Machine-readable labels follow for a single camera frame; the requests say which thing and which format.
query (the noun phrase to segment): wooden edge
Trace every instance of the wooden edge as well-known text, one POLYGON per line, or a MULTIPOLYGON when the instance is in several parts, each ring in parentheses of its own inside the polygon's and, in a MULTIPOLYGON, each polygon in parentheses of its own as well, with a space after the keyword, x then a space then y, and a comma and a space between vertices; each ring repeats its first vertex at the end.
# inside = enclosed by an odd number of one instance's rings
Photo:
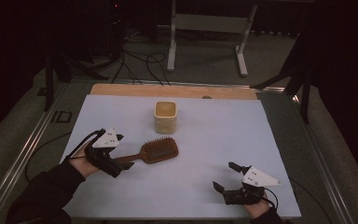
POLYGON ((92 87, 90 94, 257 100, 255 91, 247 87, 158 86, 98 83, 92 87))

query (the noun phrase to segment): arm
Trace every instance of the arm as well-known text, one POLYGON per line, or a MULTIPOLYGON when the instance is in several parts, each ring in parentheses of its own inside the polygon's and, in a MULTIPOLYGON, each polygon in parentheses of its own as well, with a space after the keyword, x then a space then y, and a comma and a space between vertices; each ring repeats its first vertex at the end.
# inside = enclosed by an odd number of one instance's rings
POLYGON ((246 204, 244 206, 245 210, 248 212, 251 217, 252 224, 281 224, 283 223, 281 218, 278 216, 276 211, 273 208, 269 207, 269 203, 261 200, 260 203, 246 204))
POLYGON ((25 191, 10 206, 6 223, 40 220, 49 223, 71 223, 71 218, 62 208, 71 201, 77 187, 86 177, 98 171, 87 162, 84 147, 73 159, 63 161, 48 172, 34 177, 25 191))

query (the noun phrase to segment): black cable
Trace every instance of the black cable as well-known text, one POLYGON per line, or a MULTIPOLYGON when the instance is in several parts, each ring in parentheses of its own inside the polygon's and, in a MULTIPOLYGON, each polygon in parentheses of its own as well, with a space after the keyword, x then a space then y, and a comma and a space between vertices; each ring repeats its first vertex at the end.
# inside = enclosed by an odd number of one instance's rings
POLYGON ((299 185, 303 190, 305 190, 305 191, 309 194, 309 196, 322 208, 322 211, 323 211, 324 214, 326 215, 326 217, 327 217, 327 219, 328 219, 328 222, 329 222, 330 224, 332 224, 333 222, 332 222, 330 216, 327 214, 326 210, 324 209, 324 207, 322 206, 322 204, 319 203, 319 201, 315 198, 315 196, 313 196, 313 195, 310 193, 309 190, 307 190, 304 186, 302 186, 300 183, 298 183, 297 181, 295 181, 292 177, 289 176, 289 179, 290 179, 290 181, 292 181, 292 182, 296 183, 297 185, 299 185))
POLYGON ((278 210, 278 205, 279 205, 277 195, 274 192, 272 192, 272 190, 270 190, 270 189, 266 189, 266 190, 269 191, 275 197, 275 201, 277 202, 277 204, 276 204, 276 206, 274 205, 273 207, 275 208, 275 211, 277 211, 278 210))
POLYGON ((69 160, 74 160, 74 159, 82 159, 82 158, 86 158, 86 156, 81 156, 81 157, 71 157, 71 158, 69 158, 69 160))
POLYGON ((133 72, 130 70, 130 68, 127 66, 127 64, 124 62, 123 62, 123 64, 129 72, 129 77, 132 79, 132 84, 135 83, 135 79, 136 79, 141 85, 143 85, 142 81, 135 74, 133 74, 133 72))
POLYGON ((171 83, 170 83, 170 81, 168 81, 167 75, 166 75, 166 73, 165 73, 165 71, 164 71, 164 68, 163 68, 163 66, 162 66, 162 64, 161 64, 161 62, 163 62, 163 61, 167 58, 164 53, 155 52, 155 53, 151 53, 151 54, 144 54, 144 53, 140 53, 140 52, 129 51, 129 50, 126 50, 126 49, 123 49, 123 51, 124 51, 125 53, 127 53, 128 55, 130 55, 131 57, 133 57, 133 58, 135 58, 135 59, 137 59, 137 60, 140 60, 140 61, 142 61, 142 62, 145 62, 145 63, 146 63, 146 67, 147 67, 147 71, 149 72, 149 74, 150 74, 156 81, 158 81, 161 86, 163 86, 164 84, 158 79, 158 77, 156 77, 156 75, 151 71, 151 69, 150 69, 150 67, 149 67, 149 64, 150 64, 150 63, 158 63, 158 65, 159 65, 160 68, 161 68, 161 71, 162 71, 162 73, 163 73, 163 76, 164 76, 165 80, 167 81, 168 85, 171 86, 171 83), (145 56, 146 59, 143 59, 143 58, 141 58, 141 57, 138 57, 138 56, 136 56, 135 54, 139 54, 139 55, 145 56), (157 58, 154 57, 154 55, 162 55, 162 59, 158 60, 157 58))
POLYGON ((273 208, 275 211, 277 211, 277 210, 278 210, 278 198, 277 198, 277 196, 276 196, 276 195, 274 194, 274 192, 272 192, 270 189, 266 189, 266 190, 268 190, 269 192, 272 193, 272 195, 274 195, 275 200, 277 201, 277 205, 276 205, 276 206, 275 206, 275 203, 273 203, 273 202, 272 202, 271 200, 269 200, 268 198, 265 198, 265 197, 263 197, 263 196, 260 196, 260 195, 258 195, 257 193, 255 193, 255 192, 253 192, 253 191, 251 191, 251 190, 246 190, 245 192, 250 193, 250 194, 254 195, 256 198, 258 198, 258 199, 260 199, 260 200, 263 200, 263 201, 265 201, 265 202, 271 204, 272 208, 273 208))
POLYGON ((157 60, 155 57, 153 57, 153 55, 156 55, 156 54, 163 56, 162 61, 164 61, 165 58, 166 58, 165 54, 164 54, 164 53, 160 53, 160 52, 156 52, 156 53, 152 53, 152 54, 147 55, 147 58, 146 58, 147 71, 149 71, 149 73, 150 73, 154 78, 156 78, 156 77, 154 76, 154 74, 152 73, 152 71, 150 70, 149 63, 158 63, 158 64, 159 64, 159 67, 161 68, 162 74, 163 74, 163 76, 164 76, 164 78, 165 78, 165 81, 168 83, 168 85, 171 86, 171 83, 170 83, 170 81, 168 81, 167 75, 165 74, 165 71, 164 71, 164 68, 162 67, 161 62, 160 62, 159 60, 157 60), (149 61, 149 58, 152 58, 152 59, 154 59, 155 61, 154 61, 154 62, 150 62, 150 61, 149 61))
POLYGON ((46 143, 42 144, 40 147, 37 147, 37 148, 34 150, 33 154, 31 155, 30 159, 27 161, 27 163, 25 164, 25 167, 24 167, 24 176, 25 176, 25 179, 26 179, 28 182, 30 182, 30 178, 28 177, 28 167, 29 167, 29 164, 30 164, 30 162, 31 162, 31 159, 34 157, 34 155, 36 154, 36 152, 38 152, 40 149, 42 149, 42 147, 45 147, 46 145, 48 145, 48 144, 50 144, 50 143, 52 143, 52 142, 54 142, 54 141, 56 141, 56 140, 58 140, 58 139, 60 139, 60 138, 62 138, 62 137, 65 137, 66 135, 69 135, 69 134, 71 134, 71 132, 69 132, 69 133, 64 133, 64 134, 62 134, 62 135, 60 135, 60 136, 58 136, 58 137, 55 137, 55 138, 53 138, 53 139, 51 139, 51 140, 48 140, 46 143))
POLYGON ((116 80, 118 74, 120 73, 121 69, 122 69, 123 66, 124 66, 124 53, 121 52, 121 53, 120 53, 120 56, 122 57, 122 59, 121 59, 121 60, 122 60, 122 61, 121 61, 121 65, 120 65, 120 67, 118 68, 118 70, 116 71, 116 73, 115 73, 115 75, 113 76, 112 81, 111 81, 110 83, 114 83, 114 82, 115 82, 115 80, 116 80))
POLYGON ((74 150, 72 150, 71 153, 69 153, 65 159, 70 159, 86 142, 87 140, 89 140, 89 138, 91 138, 94 134, 97 134, 101 131, 95 131, 93 133, 90 133, 89 135, 87 135, 85 138, 83 138, 83 140, 77 145, 77 147, 74 148, 74 150))

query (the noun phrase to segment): table leg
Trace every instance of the table leg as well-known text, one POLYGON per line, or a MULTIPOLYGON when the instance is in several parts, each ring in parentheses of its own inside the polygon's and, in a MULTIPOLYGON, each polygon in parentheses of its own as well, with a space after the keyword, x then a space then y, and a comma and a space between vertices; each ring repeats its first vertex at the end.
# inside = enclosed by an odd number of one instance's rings
POLYGON ((51 53, 52 53, 52 46, 48 46, 45 55, 45 76, 46 76, 46 104, 45 104, 45 111, 50 109, 54 101, 54 87, 53 87, 53 64, 51 60, 51 53))
POLYGON ((172 0, 172 15, 171 15, 171 44, 170 52, 168 54, 168 66, 167 70, 173 72, 175 69, 175 55, 176 55, 176 41, 175 41, 175 30, 176 30, 176 0, 172 0))
POLYGON ((239 46, 235 47, 236 53, 237 53, 237 60, 238 60, 238 66, 240 67, 240 74, 243 77, 248 76, 248 70, 246 69, 245 59, 243 57, 243 50, 245 48, 246 41, 248 39, 249 33, 252 28, 252 22, 255 17, 255 11, 257 10, 257 6, 252 6, 251 12, 248 17, 248 21, 246 22, 244 31, 243 31, 243 38, 241 41, 241 44, 239 46))

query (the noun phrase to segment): black sleeve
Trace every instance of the black sleeve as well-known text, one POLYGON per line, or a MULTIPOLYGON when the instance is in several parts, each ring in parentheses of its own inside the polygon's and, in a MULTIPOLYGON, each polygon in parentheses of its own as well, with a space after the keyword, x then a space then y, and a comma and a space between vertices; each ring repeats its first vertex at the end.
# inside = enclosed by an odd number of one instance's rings
POLYGON ((71 223, 62 208, 85 180, 68 161, 37 175, 10 206, 6 223, 71 223))
POLYGON ((251 219, 251 224, 283 224, 283 222, 275 210, 270 208, 261 217, 251 219))

